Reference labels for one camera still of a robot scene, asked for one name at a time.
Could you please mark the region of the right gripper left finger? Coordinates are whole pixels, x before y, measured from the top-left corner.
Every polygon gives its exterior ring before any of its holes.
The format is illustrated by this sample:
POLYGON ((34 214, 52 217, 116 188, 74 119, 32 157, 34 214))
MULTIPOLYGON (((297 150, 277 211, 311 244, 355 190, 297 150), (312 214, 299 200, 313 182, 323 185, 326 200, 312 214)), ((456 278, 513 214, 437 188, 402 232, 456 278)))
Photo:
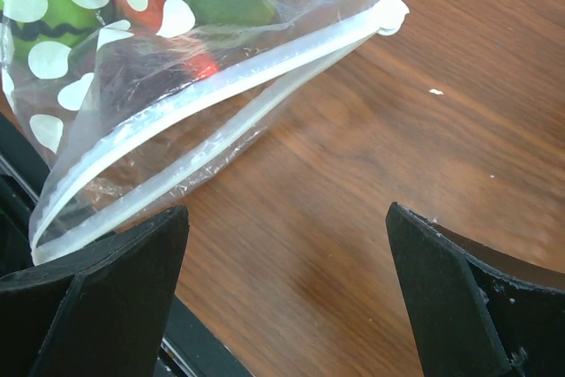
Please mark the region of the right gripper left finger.
POLYGON ((171 207, 1 278, 3 376, 151 376, 189 232, 171 207))

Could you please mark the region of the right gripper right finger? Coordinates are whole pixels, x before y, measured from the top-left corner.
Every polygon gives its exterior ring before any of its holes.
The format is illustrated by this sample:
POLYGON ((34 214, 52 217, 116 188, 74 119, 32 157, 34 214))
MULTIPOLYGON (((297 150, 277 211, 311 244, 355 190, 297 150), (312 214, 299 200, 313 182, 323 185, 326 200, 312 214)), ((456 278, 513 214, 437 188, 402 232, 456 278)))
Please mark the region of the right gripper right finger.
POLYGON ((426 376, 562 376, 564 275, 396 202, 388 242, 426 376))

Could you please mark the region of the polka dot zip bag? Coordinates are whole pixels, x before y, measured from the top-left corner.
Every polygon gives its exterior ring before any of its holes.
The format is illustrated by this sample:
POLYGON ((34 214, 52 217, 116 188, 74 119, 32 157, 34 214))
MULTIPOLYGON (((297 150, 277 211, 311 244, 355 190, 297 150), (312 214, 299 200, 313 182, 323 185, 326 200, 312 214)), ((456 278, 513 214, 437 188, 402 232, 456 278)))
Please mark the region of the polka dot zip bag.
POLYGON ((169 48, 113 0, 68 48, 14 55, 1 20, 1 83, 48 165, 29 218, 46 263, 184 196, 262 134, 306 82, 369 38, 397 33, 403 0, 277 0, 265 26, 195 25, 169 48))

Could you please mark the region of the green fake fruit ball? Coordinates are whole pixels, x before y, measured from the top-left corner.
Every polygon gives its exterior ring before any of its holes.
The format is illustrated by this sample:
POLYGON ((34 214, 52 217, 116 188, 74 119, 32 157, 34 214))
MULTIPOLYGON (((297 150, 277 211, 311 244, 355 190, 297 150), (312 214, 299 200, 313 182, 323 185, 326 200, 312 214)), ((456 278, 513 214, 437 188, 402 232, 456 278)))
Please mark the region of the green fake fruit ball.
POLYGON ((38 43, 68 48, 102 26, 98 12, 110 0, 1 0, 1 20, 9 28, 14 55, 25 60, 38 43))

